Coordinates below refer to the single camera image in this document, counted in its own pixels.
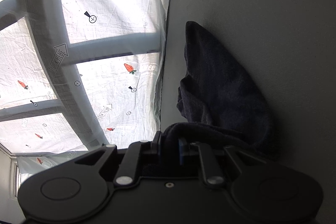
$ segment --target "dark gray cloth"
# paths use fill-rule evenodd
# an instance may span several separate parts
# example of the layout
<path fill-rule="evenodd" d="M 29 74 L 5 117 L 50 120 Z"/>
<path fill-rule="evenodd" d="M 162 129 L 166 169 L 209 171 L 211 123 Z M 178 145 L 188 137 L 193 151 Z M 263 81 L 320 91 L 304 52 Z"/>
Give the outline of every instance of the dark gray cloth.
<path fill-rule="evenodd" d="M 198 23 L 188 21 L 185 36 L 187 72 L 178 88 L 177 108 L 192 124 L 167 128 L 167 146 L 169 140 L 176 141 L 177 128 L 178 131 L 189 128 L 190 132 L 197 132 L 198 138 L 235 145 L 277 160 L 279 149 L 273 116 L 250 75 Z"/>

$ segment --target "arrow with text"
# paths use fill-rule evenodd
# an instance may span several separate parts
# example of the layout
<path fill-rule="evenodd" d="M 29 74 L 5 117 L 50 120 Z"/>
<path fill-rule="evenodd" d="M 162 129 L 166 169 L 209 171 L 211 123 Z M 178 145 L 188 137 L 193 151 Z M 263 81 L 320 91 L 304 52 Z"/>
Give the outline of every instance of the arrow with text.
<path fill-rule="evenodd" d="M 49 69 L 53 72 L 56 72 L 59 65 L 61 64 L 61 61 L 63 60 L 63 57 L 65 55 L 68 56 L 68 52 L 65 44 L 59 45 L 54 48 L 56 49 L 56 52 L 54 54 L 54 57 L 52 58 Z"/>
<path fill-rule="evenodd" d="M 104 106 L 104 109 L 99 113 L 99 115 L 96 117 L 96 119 L 98 121 L 100 121 L 101 119 L 103 119 L 105 117 L 105 115 L 112 110 L 112 104 L 108 104 L 106 106 Z"/>

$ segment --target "gray surface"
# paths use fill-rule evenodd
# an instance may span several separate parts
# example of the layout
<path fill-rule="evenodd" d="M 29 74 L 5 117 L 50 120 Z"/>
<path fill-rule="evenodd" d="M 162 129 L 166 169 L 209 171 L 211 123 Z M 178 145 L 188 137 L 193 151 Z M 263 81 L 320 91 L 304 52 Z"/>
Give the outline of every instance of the gray surface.
<path fill-rule="evenodd" d="M 336 0 L 170 0 L 161 130 L 183 122 L 185 23 L 212 32 L 247 69 L 278 120 L 281 163 L 320 182 L 321 224 L 336 219 Z"/>

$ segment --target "screw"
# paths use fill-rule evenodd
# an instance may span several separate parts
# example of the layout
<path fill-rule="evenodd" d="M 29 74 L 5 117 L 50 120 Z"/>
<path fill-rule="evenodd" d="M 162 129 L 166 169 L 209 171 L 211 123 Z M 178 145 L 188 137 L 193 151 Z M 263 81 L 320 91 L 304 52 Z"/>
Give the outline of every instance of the screw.
<path fill-rule="evenodd" d="M 207 179 L 207 182 L 209 182 L 210 184 L 216 185 L 216 184 L 221 184 L 224 182 L 224 178 L 220 177 L 220 176 L 213 176 L 213 177 L 209 177 Z"/>
<path fill-rule="evenodd" d="M 119 185 L 129 185 L 133 182 L 133 179 L 128 176 L 121 176 L 121 177 L 118 177 L 115 180 L 115 182 L 118 183 Z"/>
<path fill-rule="evenodd" d="M 167 188 L 173 188 L 173 187 L 175 186 L 175 184 L 172 183 L 172 182 L 167 182 L 167 183 L 165 184 L 165 186 L 166 186 Z"/>

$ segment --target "white wall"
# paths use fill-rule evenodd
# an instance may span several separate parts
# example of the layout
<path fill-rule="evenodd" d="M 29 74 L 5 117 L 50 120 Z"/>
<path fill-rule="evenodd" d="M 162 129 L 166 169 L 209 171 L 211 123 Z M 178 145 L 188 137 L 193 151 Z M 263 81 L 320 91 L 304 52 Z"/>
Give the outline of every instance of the white wall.
<path fill-rule="evenodd" d="M 19 224 L 24 219 L 17 199 L 11 197 L 11 159 L 0 151 L 0 221 Z"/>

